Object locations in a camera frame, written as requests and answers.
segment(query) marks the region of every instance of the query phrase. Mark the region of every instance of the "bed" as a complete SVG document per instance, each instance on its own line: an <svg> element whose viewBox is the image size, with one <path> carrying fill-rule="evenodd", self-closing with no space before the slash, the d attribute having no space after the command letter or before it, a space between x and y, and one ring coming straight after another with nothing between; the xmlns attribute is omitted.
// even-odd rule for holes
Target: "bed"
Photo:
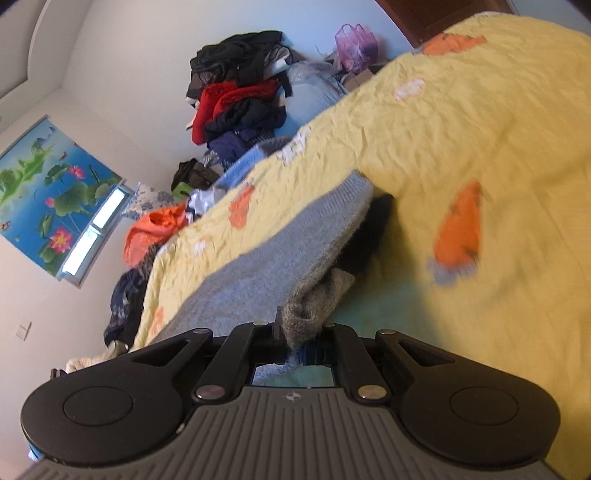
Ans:
<svg viewBox="0 0 591 480"><path fill-rule="evenodd" d="M399 57L166 244L135 347L209 274L358 169L376 193L395 196L396 209L332 320L362 336L400 330L541 385L561 410L548 462L583 479L591 472L590 79L591 38L512 15L469 18ZM478 269L441 285L430 268L434 241L474 180ZM232 221L237 201L242 223Z"/></svg>

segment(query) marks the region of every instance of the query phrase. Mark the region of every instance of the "wooden door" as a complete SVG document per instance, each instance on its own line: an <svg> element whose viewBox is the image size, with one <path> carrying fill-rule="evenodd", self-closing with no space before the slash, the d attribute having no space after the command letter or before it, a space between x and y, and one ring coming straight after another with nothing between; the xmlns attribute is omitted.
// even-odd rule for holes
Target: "wooden door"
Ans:
<svg viewBox="0 0 591 480"><path fill-rule="evenodd" d="M506 0L376 0L413 47L486 10L512 13Z"/></svg>

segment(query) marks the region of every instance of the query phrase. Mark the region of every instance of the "floral pillow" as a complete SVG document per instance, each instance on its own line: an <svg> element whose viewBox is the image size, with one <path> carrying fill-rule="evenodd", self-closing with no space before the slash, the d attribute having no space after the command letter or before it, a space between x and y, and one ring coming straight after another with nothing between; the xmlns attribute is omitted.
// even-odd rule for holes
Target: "floral pillow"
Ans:
<svg viewBox="0 0 591 480"><path fill-rule="evenodd" d="M179 203L169 192L157 190L145 183L138 183L134 195L131 197L122 215L132 220L139 220L147 213Z"/></svg>

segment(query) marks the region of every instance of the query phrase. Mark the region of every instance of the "black clothing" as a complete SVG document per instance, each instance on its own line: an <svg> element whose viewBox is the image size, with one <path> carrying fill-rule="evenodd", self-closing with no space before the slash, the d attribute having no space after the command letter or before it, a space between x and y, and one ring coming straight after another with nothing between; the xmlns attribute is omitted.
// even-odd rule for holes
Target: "black clothing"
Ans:
<svg viewBox="0 0 591 480"><path fill-rule="evenodd" d="M279 128L285 122L285 107L259 98L245 98L205 125L207 143L226 132L245 128Z"/></svg>
<svg viewBox="0 0 591 480"><path fill-rule="evenodd" d="M341 250L335 267L357 277L369 264L386 230L394 204L394 197L384 194L374 198L359 228Z"/></svg>
<svg viewBox="0 0 591 480"><path fill-rule="evenodd" d="M265 59L282 35L275 30L246 33L204 46L191 60L187 96L199 100L203 89L217 82L234 81L238 87L260 82Z"/></svg>
<svg viewBox="0 0 591 480"><path fill-rule="evenodd" d="M113 340L119 340L129 348L133 346L144 312L148 279L159 248L159 245L148 248L140 264L121 275L117 282L111 295L111 319L103 334L106 346Z"/></svg>

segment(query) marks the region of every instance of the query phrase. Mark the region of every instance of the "logo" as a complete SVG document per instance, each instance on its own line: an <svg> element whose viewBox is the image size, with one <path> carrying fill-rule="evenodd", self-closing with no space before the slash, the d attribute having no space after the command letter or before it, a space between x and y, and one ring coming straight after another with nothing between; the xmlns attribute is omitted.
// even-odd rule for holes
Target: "logo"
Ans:
<svg viewBox="0 0 591 480"><path fill-rule="evenodd" d="M301 399L301 395L298 392L288 393L285 397L290 402L297 402L299 399Z"/></svg>

